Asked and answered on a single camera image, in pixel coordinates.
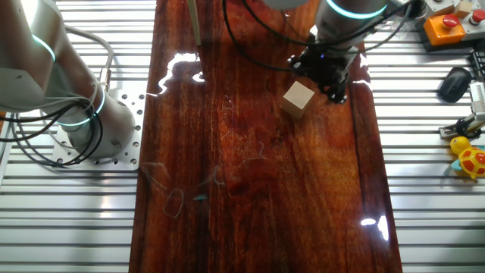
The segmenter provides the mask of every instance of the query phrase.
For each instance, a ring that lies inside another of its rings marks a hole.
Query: wooden cube
[[[294,118],[300,119],[308,109],[314,94],[315,92],[303,84],[295,82],[283,96],[281,108]]]
[[[460,1],[455,7],[454,14],[457,17],[465,18],[471,13],[472,8],[473,5],[471,4],[471,2],[468,2],[467,0]]]

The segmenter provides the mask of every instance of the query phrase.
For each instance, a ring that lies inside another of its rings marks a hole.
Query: black computer mouse
[[[457,102],[467,92],[471,74],[462,67],[454,67],[441,84],[438,94],[445,102]]]

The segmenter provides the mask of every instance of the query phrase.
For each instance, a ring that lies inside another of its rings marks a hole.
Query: metal mounting plate
[[[119,92],[117,99],[124,103],[133,113],[135,118],[135,132],[131,141],[118,154],[111,158],[103,158],[99,160],[85,160],[78,165],[70,166],[69,169],[56,168],[57,171],[135,171],[139,165],[139,154],[142,142],[143,132],[143,118],[145,113],[145,90]],[[69,143],[67,133],[59,127],[57,138],[61,142]],[[57,161],[62,159],[63,162],[68,162],[75,158],[79,153],[74,149],[65,148],[58,143],[54,144],[54,152],[52,153],[52,160]]]

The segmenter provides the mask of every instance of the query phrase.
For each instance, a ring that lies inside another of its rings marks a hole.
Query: toy turtle
[[[452,163],[453,170],[464,171],[471,179],[485,177],[485,151],[480,149],[483,146],[472,147],[470,141],[464,136],[455,137],[449,145],[458,155],[458,159]]]

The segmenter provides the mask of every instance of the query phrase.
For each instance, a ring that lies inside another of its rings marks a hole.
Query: glossy wooden surface
[[[130,272],[401,272],[361,57],[349,101],[332,105],[316,94],[297,121],[279,106],[293,75],[238,55],[221,2],[197,4],[200,47],[186,3],[158,1],[149,78],[156,95],[147,96]],[[250,5],[295,36],[280,12]],[[302,35],[317,5],[287,13]],[[303,50],[273,38],[239,0],[227,10],[260,61],[286,66]]]

